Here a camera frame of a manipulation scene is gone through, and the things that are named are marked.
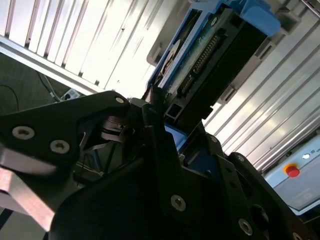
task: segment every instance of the circuit board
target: circuit board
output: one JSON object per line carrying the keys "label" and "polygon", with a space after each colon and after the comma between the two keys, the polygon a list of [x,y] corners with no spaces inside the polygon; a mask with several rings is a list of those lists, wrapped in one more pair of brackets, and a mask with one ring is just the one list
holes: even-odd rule
{"label": "circuit board", "polygon": [[188,54],[173,76],[172,81],[167,88],[166,95],[176,93],[181,84],[185,85],[182,90],[187,90],[192,81],[195,80],[202,65],[205,64],[206,59],[210,56],[219,42],[219,36],[216,35],[219,21],[219,15],[215,15],[204,25]]}

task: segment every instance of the white corrugated panel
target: white corrugated panel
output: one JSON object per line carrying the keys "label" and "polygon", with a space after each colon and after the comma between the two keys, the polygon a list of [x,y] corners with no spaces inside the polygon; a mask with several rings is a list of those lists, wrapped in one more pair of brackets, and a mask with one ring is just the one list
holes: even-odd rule
{"label": "white corrugated panel", "polygon": [[141,97],[154,70],[147,55],[176,2],[1,0],[0,51],[85,94]]}
{"label": "white corrugated panel", "polygon": [[320,125],[320,21],[301,4],[301,23],[226,105],[205,121],[223,150],[265,169]]}

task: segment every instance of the green circuit board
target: green circuit board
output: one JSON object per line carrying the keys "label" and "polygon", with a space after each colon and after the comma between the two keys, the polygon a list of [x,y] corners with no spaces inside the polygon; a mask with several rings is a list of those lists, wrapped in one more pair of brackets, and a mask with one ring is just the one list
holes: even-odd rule
{"label": "green circuit board", "polygon": [[173,79],[169,87],[167,88],[166,95],[174,94],[182,83],[190,83],[194,80],[189,73],[196,67],[196,65],[206,54],[206,48],[210,46],[211,42],[213,43],[215,34],[218,29],[217,26],[219,25],[219,21],[219,16],[215,16],[212,17],[211,20],[208,20],[207,23],[204,25],[198,37],[192,44],[189,52],[187,53],[182,63],[176,70]]}

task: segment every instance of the black metal bracket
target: black metal bracket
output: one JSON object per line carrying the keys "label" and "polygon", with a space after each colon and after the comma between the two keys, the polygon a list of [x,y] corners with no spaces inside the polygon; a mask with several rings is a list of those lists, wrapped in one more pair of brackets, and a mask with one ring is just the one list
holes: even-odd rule
{"label": "black metal bracket", "polygon": [[228,161],[235,166],[252,188],[251,194],[246,196],[249,208],[259,206],[266,213],[268,217],[266,231],[269,239],[318,239],[289,209],[246,157],[233,152],[228,157]]}
{"label": "black metal bracket", "polygon": [[214,155],[214,159],[226,213],[225,222],[229,223],[233,230],[229,233],[230,237],[250,236],[253,240],[266,239],[250,214],[235,166],[221,156]]}
{"label": "black metal bracket", "polygon": [[34,175],[61,178],[61,170],[68,171],[80,151],[88,147],[87,141],[97,123],[108,116],[124,117],[129,108],[123,96],[106,91],[0,116],[2,149],[32,156],[24,162],[17,157],[10,161],[2,159],[0,165],[32,175],[32,169],[45,163],[51,166],[50,171],[39,169]]}
{"label": "black metal bracket", "polygon": [[173,136],[166,132],[163,115],[152,105],[143,105],[142,114],[147,135],[145,142],[148,148],[149,157],[147,158],[152,160],[162,212],[166,216],[172,216],[181,222],[188,223],[192,217],[192,207],[186,205],[184,209],[177,210],[173,207],[174,203],[172,204],[172,201],[177,201],[178,205],[190,203],[190,193]]}

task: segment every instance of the emergency stop button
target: emergency stop button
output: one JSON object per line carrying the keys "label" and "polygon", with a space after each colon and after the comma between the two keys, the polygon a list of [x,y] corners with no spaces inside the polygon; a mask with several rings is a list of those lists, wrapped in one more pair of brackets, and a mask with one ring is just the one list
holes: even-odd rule
{"label": "emergency stop button", "polygon": [[297,168],[296,164],[287,165],[284,170],[289,178],[295,178],[300,174],[300,170]]}

